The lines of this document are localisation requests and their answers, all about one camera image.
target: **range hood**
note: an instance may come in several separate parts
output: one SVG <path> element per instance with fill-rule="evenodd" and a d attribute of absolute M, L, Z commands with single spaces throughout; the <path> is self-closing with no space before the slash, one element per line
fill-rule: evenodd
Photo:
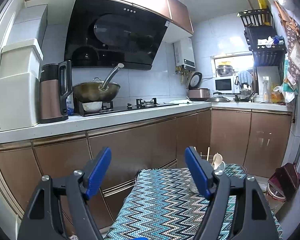
<path fill-rule="evenodd" d="M 76 0 L 65 60 L 73 67 L 150 70 L 169 25 L 165 18 L 113 0 Z"/>

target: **chevron pattern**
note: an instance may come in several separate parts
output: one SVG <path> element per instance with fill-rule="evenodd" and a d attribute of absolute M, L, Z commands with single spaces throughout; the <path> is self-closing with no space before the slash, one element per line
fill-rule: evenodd
<path fill-rule="evenodd" d="M 242 167 L 230 164 L 229 176 L 244 178 Z M 183 169 L 143 170 L 107 233 L 105 240 L 147 237 L 150 240 L 191 240 L 209 201 L 189 190 L 190 172 Z M 235 196 L 230 196 L 219 240 L 226 240 L 233 219 Z M 282 229 L 275 218 L 282 239 Z"/>

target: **kitchen countertop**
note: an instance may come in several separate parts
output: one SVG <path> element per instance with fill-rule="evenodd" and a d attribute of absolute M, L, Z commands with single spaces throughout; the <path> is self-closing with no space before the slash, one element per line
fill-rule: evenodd
<path fill-rule="evenodd" d="M 270 110 L 281 112 L 292 112 L 287 106 L 264 103 L 245 103 L 245 102 L 194 102 L 192 104 L 180 104 L 176 106 L 163 106 L 158 108 L 140 109 L 120 113 L 109 113 L 95 116 L 82 117 L 80 115 L 70 116 L 68 120 L 38 124 L 34 127 L 3 131 L 0 132 L 0 144 L 42 138 L 48 136 L 61 135 L 66 133 L 93 130 L 102 127 L 114 126 L 124 123 L 136 122 L 156 117 L 179 114 L 208 107 L 227 107 L 240 109 Z"/>

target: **screw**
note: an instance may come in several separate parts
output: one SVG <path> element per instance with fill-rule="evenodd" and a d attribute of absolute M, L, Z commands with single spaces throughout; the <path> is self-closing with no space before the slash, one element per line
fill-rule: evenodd
<path fill-rule="evenodd" d="M 217 170 L 214 171 L 214 174 L 216 174 L 217 176 L 221 176 L 223 174 L 223 171 L 217 169 Z"/>
<path fill-rule="evenodd" d="M 75 176 L 80 176 L 80 175 L 82 175 L 82 171 L 81 170 L 75 170 L 74 172 L 73 172 L 73 174 L 75 175 Z"/>
<path fill-rule="evenodd" d="M 247 180 L 248 181 L 255 181 L 255 178 L 254 178 L 254 176 L 248 175 Z"/>
<path fill-rule="evenodd" d="M 43 175 L 43 176 L 41 177 L 41 180 L 42 180 L 42 181 L 47 181 L 47 180 L 49 180 L 49 175 Z"/>

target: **white microwave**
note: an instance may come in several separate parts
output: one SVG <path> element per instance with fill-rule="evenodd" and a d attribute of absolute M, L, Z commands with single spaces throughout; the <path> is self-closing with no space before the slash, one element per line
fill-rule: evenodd
<path fill-rule="evenodd" d="M 235 85 L 235 81 L 238 76 L 228 77 L 216 77 L 214 82 L 216 85 L 216 91 L 223 94 L 237 94 L 240 93 L 239 85 Z"/>

